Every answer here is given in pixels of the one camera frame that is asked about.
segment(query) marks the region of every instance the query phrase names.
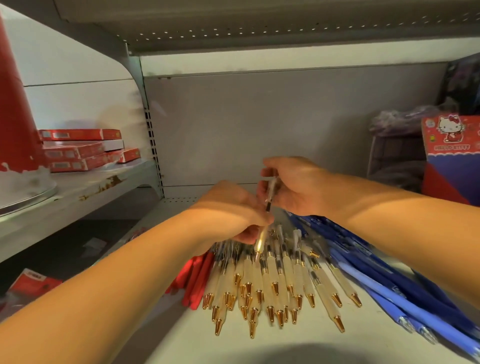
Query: person's right hand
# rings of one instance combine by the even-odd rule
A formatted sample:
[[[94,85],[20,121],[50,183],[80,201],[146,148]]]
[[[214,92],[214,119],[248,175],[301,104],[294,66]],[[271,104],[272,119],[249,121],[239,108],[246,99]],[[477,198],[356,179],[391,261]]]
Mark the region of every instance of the person's right hand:
[[[331,173],[304,157],[265,158],[266,168],[263,177],[278,175],[282,181],[273,204],[296,215],[325,215],[323,186],[329,183]],[[261,201],[267,198],[268,181],[260,181],[257,197]]]

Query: hello kitty character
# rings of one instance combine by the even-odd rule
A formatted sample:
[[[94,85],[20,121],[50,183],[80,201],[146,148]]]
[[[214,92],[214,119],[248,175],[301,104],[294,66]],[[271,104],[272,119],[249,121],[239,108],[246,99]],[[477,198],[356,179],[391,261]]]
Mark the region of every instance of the hello kitty character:
[[[445,135],[445,143],[459,143],[463,140],[465,125],[458,115],[440,116],[438,131]]]

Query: person's right arm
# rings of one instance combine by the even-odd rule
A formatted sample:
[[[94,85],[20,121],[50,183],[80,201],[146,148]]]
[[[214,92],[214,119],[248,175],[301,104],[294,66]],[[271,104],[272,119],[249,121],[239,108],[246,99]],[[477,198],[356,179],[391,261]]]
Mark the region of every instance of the person's right arm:
[[[326,216],[480,308],[480,208],[329,173],[295,157],[264,160],[278,172],[274,205]],[[264,199],[266,182],[257,194]]]

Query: person's left arm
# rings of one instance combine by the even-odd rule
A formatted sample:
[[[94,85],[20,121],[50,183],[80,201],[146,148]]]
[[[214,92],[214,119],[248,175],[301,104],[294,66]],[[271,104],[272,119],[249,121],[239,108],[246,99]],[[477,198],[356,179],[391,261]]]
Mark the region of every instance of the person's left arm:
[[[183,265],[214,242],[253,243],[273,217],[255,197],[220,182],[155,226],[0,324],[5,363],[111,362]]]

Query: person's left hand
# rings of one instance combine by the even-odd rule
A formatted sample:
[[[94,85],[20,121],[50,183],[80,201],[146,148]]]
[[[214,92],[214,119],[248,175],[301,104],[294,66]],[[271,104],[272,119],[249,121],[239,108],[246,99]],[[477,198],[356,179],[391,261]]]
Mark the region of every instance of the person's left hand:
[[[225,239],[253,244],[259,227],[274,220],[254,195],[229,181],[217,183],[184,213],[199,224],[196,228],[207,240],[203,251]]]

